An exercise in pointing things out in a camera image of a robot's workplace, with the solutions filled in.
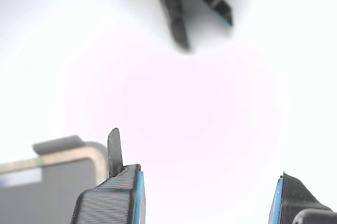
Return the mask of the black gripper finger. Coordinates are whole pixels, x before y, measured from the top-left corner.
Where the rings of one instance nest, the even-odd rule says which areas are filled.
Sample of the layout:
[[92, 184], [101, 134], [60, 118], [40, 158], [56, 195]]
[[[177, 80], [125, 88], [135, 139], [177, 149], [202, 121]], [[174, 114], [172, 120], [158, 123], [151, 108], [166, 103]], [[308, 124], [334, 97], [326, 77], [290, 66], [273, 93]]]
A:
[[123, 165], [120, 131], [107, 139], [109, 177], [77, 198], [71, 223], [145, 224], [145, 185], [141, 165]]
[[277, 181], [270, 224], [336, 224], [336, 212], [321, 204], [301, 182], [286, 173]]

